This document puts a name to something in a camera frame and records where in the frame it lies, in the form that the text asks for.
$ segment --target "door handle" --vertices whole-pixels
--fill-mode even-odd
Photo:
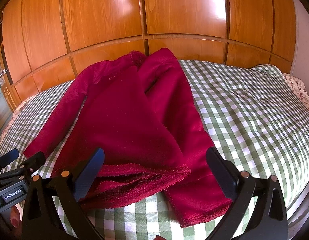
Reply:
[[[7,73],[7,72],[6,72],[6,70],[4,69],[4,70],[1,72],[0,77],[3,77],[6,73]]]

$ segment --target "bed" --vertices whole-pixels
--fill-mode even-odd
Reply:
[[[302,81],[273,65],[243,69],[197,60],[179,63],[205,130],[222,157],[254,177],[276,174],[288,218],[292,217],[309,191],[309,98]],[[19,106],[0,138],[0,156],[13,148],[23,152],[71,83],[52,87]],[[35,174],[51,175],[66,139]],[[16,168],[24,159],[21,154],[4,171]],[[54,201],[64,227],[74,235],[58,199]],[[244,231],[255,203],[252,199],[235,235]],[[106,239],[115,240],[152,240],[156,235],[167,240],[201,240],[221,219],[181,228],[162,192],[122,208],[92,210],[88,216]]]

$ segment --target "black clamp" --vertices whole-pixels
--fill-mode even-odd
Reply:
[[[97,149],[87,161],[55,178],[35,175],[28,188],[22,217],[22,239],[104,240],[91,224],[77,201],[85,197],[104,162],[104,152]],[[61,223],[53,196],[57,196],[77,238],[68,235]]]
[[[224,160],[215,147],[206,153],[207,163],[224,195],[232,204],[206,240],[287,240],[288,221],[282,190],[278,178],[252,177],[247,171]],[[235,237],[250,199],[258,196],[256,206],[245,231]]]
[[[0,172],[18,157],[19,151],[17,149],[13,149],[1,156]],[[15,170],[0,173],[0,214],[6,220],[7,224],[10,223],[8,221],[10,217],[10,208],[26,199],[31,175],[44,163],[44,154],[38,152],[21,163]]]

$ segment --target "red sweater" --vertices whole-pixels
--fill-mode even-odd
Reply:
[[[212,175],[206,150],[213,146],[193,103],[191,88],[168,49],[149,57],[133,51],[95,63],[70,85],[26,148],[48,157],[68,133],[53,176],[100,147],[105,163],[84,209],[114,208],[164,190],[182,227],[225,213],[226,199]]]

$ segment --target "screw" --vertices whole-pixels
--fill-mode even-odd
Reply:
[[[68,177],[69,174],[70,174],[69,171],[63,171],[63,172],[61,173],[61,176],[65,178],[65,177]]]
[[[277,182],[278,181],[278,178],[276,175],[271,175],[270,176],[271,180],[274,181],[274,182]]]
[[[33,181],[37,181],[38,179],[40,179],[40,176],[39,176],[39,175],[35,175],[35,176],[32,177],[32,180],[33,180]]]
[[[240,172],[240,174],[241,174],[241,176],[244,177],[244,178],[247,178],[247,177],[250,176],[249,172],[247,172],[247,171],[242,171],[242,172]]]

